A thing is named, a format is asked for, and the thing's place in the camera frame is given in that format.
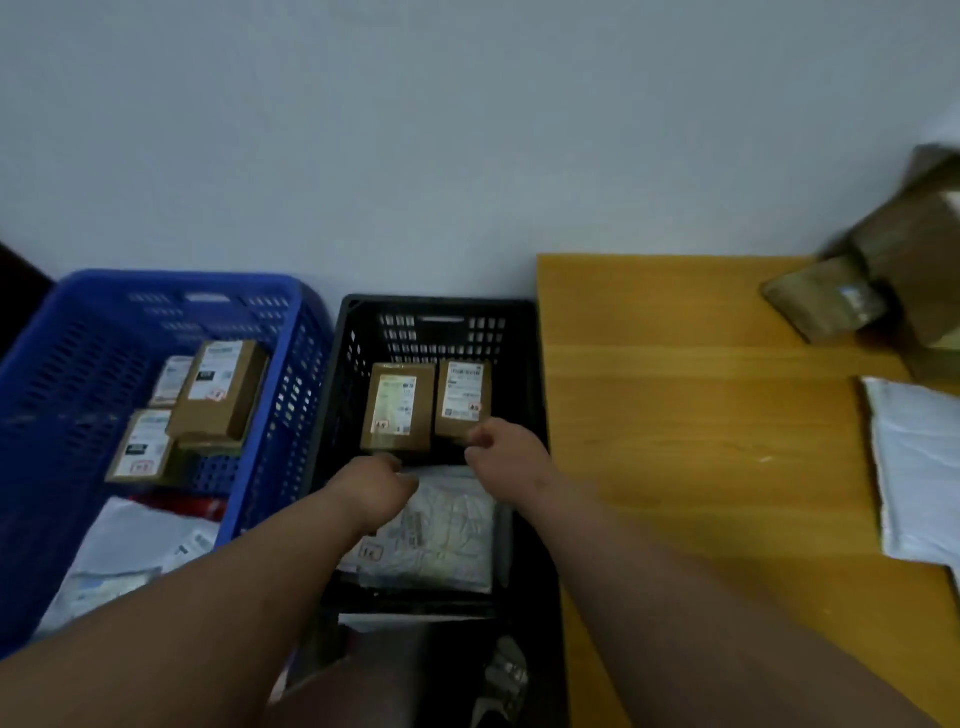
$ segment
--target forearm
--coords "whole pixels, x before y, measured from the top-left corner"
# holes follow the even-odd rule
[[[0,663],[17,725],[235,726],[259,715],[361,534],[320,492]]]
[[[637,724],[932,725],[857,661],[558,477],[521,510]]]

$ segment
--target wooden table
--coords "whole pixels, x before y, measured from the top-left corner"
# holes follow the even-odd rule
[[[880,554],[854,376],[907,379],[883,348],[803,343],[758,286],[801,258],[543,255],[550,442],[597,485],[960,725],[960,610],[945,569]],[[628,725],[564,595],[573,728]]]

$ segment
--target blue plastic crate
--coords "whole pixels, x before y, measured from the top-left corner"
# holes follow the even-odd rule
[[[60,283],[0,366],[0,657],[24,644],[84,533],[134,409],[173,354],[256,339],[271,355],[242,457],[201,461],[229,496],[218,545],[300,496],[333,330],[285,276],[85,271]]]

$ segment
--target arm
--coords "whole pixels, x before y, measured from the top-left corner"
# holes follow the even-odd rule
[[[935,725],[834,645],[627,527],[531,432],[489,420],[470,441],[484,487],[550,550],[635,724]]]
[[[10,725],[237,726],[260,716],[341,557],[417,488],[357,458],[231,544],[0,663]]]

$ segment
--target hand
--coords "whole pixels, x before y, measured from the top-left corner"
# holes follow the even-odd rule
[[[491,418],[467,436],[467,464],[487,492],[522,512],[538,491],[556,480],[550,453],[530,430]]]
[[[377,454],[350,460],[321,490],[336,498],[355,519],[360,535],[374,533],[392,521],[417,491],[414,475],[398,474],[400,461]]]

